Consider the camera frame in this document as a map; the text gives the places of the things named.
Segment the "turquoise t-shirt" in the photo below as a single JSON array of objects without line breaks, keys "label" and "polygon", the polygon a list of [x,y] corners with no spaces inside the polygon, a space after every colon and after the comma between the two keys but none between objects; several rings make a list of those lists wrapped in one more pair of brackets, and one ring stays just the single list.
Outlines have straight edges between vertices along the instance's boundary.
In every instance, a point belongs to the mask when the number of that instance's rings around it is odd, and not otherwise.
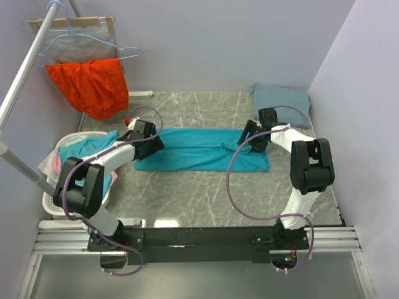
[{"label": "turquoise t-shirt", "polygon": [[165,147],[135,162],[138,171],[222,171],[239,148],[241,130],[164,128],[160,138]]}]

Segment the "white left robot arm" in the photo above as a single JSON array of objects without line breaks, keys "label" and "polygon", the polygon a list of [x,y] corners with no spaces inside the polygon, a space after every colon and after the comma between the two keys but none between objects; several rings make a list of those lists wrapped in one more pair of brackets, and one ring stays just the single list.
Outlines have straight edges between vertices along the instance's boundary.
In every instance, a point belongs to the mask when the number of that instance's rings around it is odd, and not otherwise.
[{"label": "white left robot arm", "polygon": [[125,241],[124,225],[104,207],[102,201],[112,182],[112,172],[131,161],[141,161],[164,145],[154,124],[146,128],[91,134],[59,148],[60,173],[52,196],[55,206],[69,219],[81,220],[102,237],[110,250]]}]

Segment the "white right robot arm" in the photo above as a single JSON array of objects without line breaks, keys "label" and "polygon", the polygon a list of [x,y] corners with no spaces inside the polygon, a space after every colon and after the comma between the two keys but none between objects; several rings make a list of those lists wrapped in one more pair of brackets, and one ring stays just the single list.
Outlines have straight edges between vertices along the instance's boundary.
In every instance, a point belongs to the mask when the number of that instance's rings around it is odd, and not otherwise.
[{"label": "white right robot arm", "polygon": [[310,212],[315,200],[335,180],[330,143],[325,138],[313,138],[300,133],[285,123],[267,122],[265,126],[255,121],[247,121],[238,140],[240,145],[248,138],[271,130],[269,135],[257,137],[249,142],[258,153],[265,151],[269,143],[284,148],[291,155],[290,180],[292,192],[283,218],[282,228],[274,233],[274,243],[286,249],[296,240],[293,230],[304,227],[305,216]]}]

